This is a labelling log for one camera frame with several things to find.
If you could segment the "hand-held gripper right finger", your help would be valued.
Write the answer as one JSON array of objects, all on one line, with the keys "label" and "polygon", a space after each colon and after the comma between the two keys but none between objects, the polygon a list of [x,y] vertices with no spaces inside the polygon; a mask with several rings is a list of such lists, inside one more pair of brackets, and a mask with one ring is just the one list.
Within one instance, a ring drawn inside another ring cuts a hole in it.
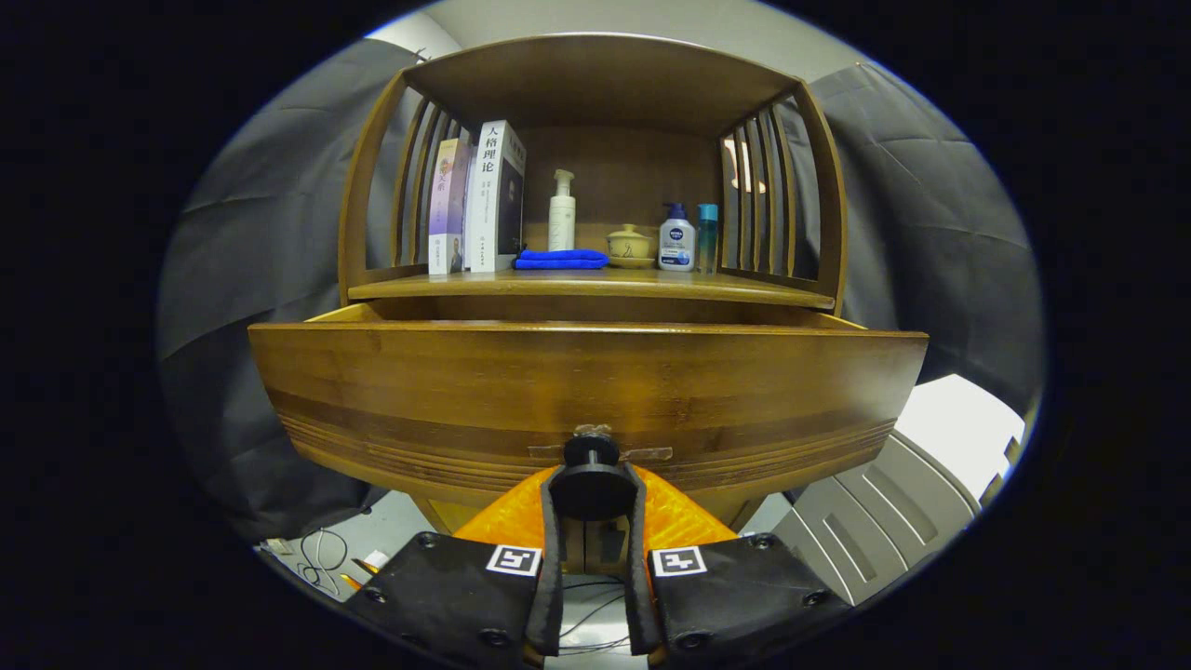
[{"label": "hand-held gripper right finger", "polygon": [[629,649],[651,664],[754,664],[852,612],[779,537],[742,537],[642,467],[629,520]]}]

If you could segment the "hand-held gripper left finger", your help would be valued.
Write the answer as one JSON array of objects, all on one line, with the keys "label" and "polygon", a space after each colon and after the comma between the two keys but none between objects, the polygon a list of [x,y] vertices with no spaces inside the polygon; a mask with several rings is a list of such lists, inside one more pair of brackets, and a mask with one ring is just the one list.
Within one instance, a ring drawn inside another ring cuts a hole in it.
[{"label": "hand-held gripper left finger", "polygon": [[562,543],[544,468],[454,534],[409,539],[345,610],[364,627],[451,669],[541,666],[560,653]]}]

